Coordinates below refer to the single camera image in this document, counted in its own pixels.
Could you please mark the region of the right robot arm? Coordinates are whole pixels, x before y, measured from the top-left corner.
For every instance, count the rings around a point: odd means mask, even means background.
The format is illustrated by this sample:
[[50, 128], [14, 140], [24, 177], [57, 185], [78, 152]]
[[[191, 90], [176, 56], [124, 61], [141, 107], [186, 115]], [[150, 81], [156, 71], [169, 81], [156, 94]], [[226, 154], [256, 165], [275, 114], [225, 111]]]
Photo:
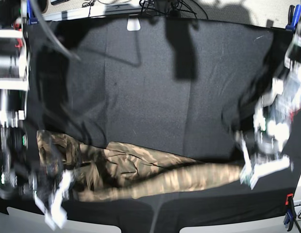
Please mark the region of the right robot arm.
[[37, 186], [36, 175], [25, 162], [30, 90], [31, 50], [26, 26], [34, 16], [55, 48], [69, 59], [79, 57], [55, 36], [35, 0], [0, 0], [0, 197], [13, 199], [30, 195]]

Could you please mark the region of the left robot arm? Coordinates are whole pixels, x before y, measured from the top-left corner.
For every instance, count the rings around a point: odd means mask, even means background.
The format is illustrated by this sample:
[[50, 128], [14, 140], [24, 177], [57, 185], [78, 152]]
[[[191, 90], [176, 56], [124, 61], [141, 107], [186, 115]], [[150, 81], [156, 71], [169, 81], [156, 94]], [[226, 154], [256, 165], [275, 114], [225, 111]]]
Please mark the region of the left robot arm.
[[234, 133], [245, 156], [249, 142], [256, 156], [282, 158], [294, 115], [301, 109], [301, 25], [273, 32], [271, 48], [283, 69], [271, 79], [261, 77], [253, 85], [254, 93], [241, 102], [239, 119], [252, 117], [253, 125], [245, 132], [239, 126]]

